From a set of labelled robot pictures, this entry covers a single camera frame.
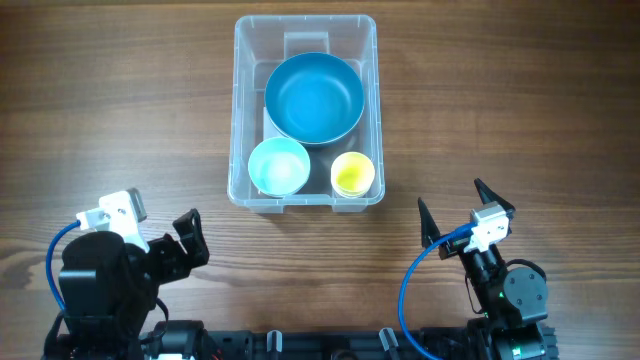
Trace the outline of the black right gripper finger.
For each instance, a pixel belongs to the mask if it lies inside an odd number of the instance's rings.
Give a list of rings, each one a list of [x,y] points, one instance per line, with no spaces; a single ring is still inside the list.
[[[423,248],[428,248],[441,238],[441,232],[421,197],[417,199],[417,204],[420,215],[421,244]]]
[[[514,217],[515,207],[510,202],[491,190],[480,178],[474,180],[474,185],[484,205],[497,202],[505,210],[508,218]]]

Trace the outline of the yellow plastic cup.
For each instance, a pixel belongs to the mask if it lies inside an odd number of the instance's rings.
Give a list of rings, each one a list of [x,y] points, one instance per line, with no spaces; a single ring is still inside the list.
[[[345,152],[339,155],[330,169],[331,185],[350,191],[370,190],[376,170],[372,160],[363,153]]]

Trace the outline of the mint green plastic cup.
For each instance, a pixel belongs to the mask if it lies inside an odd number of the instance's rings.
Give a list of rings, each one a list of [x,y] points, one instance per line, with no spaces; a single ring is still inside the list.
[[[248,173],[257,190],[286,197],[301,190],[311,173],[308,151],[297,141],[274,137],[262,141],[250,154]]]

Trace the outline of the blue bowl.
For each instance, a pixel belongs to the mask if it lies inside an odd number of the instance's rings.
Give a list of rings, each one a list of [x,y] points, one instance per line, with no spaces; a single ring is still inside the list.
[[[282,62],[270,75],[264,104],[273,126],[309,146],[340,141],[358,125],[365,92],[358,73],[344,60],[308,52]]]

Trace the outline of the cream plastic cup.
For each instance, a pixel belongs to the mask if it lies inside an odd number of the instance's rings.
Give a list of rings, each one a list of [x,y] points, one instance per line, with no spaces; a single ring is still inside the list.
[[[361,198],[367,194],[368,189],[364,189],[362,191],[350,191],[340,188],[334,188],[334,192],[343,198]]]

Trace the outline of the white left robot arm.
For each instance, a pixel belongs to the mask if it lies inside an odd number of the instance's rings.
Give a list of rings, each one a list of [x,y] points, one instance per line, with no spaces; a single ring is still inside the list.
[[[216,342],[195,320],[165,318],[141,333],[154,309],[168,310],[160,286],[209,261],[201,219],[192,209],[148,250],[111,231],[84,234],[62,253],[61,310],[43,346],[46,359],[219,359]]]

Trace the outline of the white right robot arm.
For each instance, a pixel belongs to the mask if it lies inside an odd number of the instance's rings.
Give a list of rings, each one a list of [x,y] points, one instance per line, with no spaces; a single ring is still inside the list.
[[[467,294],[479,305],[473,310],[478,317],[461,329],[423,329],[417,338],[405,323],[402,331],[428,359],[552,359],[558,355],[554,330],[542,326],[548,317],[546,273],[529,260],[503,259],[497,244],[511,235],[516,209],[482,180],[474,185],[482,206],[446,235],[425,202],[417,201],[424,251],[406,275],[433,250],[443,260],[458,258]]]

